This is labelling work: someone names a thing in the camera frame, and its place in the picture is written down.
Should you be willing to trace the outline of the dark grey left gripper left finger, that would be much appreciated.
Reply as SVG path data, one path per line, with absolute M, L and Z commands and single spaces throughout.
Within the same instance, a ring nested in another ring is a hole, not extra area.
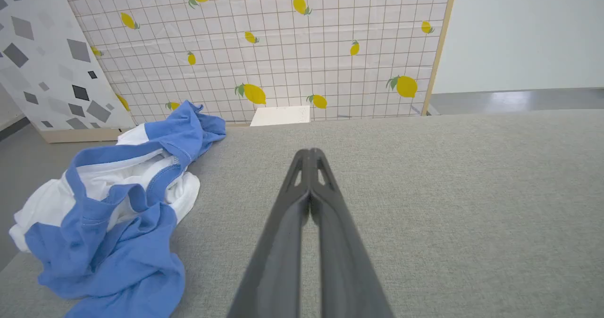
M 285 175 L 244 272 L 229 318 L 300 315 L 302 228 L 308 221 L 309 150 L 299 150 Z

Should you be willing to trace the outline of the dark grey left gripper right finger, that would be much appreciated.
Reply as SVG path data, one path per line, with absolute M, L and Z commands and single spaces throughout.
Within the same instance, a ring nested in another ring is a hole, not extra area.
M 311 217 L 319 227 L 322 317 L 394 317 L 328 160 L 318 148 L 311 149 Z

